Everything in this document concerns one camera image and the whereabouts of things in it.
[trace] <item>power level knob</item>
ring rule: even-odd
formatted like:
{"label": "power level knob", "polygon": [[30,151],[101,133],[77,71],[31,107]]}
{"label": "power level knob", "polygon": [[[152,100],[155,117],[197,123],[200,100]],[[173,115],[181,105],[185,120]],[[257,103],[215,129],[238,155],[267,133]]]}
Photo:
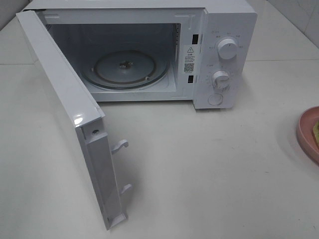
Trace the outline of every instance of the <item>power level knob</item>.
{"label": "power level knob", "polygon": [[229,60],[237,55],[237,42],[232,38],[226,38],[218,43],[218,54],[224,60]]}
{"label": "power level knob", "polygon": [[213,86],[215,89],[224,90],[229,86],[229,74],[226,71],[217,71],[212,75]]}

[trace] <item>white countertop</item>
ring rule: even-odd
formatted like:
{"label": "white countertop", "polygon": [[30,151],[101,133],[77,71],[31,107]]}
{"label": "white countertop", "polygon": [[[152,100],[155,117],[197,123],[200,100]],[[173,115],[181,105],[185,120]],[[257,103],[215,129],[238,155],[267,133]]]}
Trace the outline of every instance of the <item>white countertop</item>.
{"label": "white countertop", "polygon": [[268,2],[231,110],[104,103],[129,219],[106,231],[85,163],[53,119],[16,19],[0,32],[1,239],[318,239],[319,166],[299,115],[319,105],[319,50]]}

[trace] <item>white microwave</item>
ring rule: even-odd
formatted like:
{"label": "white microwave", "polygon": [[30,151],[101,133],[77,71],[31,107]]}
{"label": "white microwave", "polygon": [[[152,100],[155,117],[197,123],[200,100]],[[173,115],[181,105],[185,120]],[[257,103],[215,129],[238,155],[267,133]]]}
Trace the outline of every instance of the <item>white microwave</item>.
{"label": "white microwave", "polygon": [[87,164],[106,228],[126,218],[96,102],[230,108],[257,15],[245,0],[33,0],[17,14],[63,131]]}

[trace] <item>sticker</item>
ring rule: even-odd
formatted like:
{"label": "sticker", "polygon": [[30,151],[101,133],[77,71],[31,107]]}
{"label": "sticker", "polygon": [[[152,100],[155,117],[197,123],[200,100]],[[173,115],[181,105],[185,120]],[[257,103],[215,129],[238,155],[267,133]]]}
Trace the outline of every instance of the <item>sticker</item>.
{"label": "sticker", "polygon": [[196,72],[200,45],[185,45],[183,56],[183,72],[185,74],[193,74]]}

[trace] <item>microwave door frame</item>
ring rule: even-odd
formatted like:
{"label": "microwave door frame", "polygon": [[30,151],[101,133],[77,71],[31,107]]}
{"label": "microwave door frame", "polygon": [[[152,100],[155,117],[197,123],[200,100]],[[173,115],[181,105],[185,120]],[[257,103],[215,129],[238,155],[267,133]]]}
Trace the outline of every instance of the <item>microwave door frame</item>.
{"label": "microwave door frame", "polygon": [[114,150],[103,125],[105,115],[36,12],[28,10],[16,16],[34,58],[38,59],[35,65],[40,65],[47,75],[48,80],[43,79],[46,94],[50,100],[56,98],[52,100],[54,114],[63,131],[73,135],[72,143],[84,157],[106,229],[109,229],[126,219],[126,214],[114,172]]}

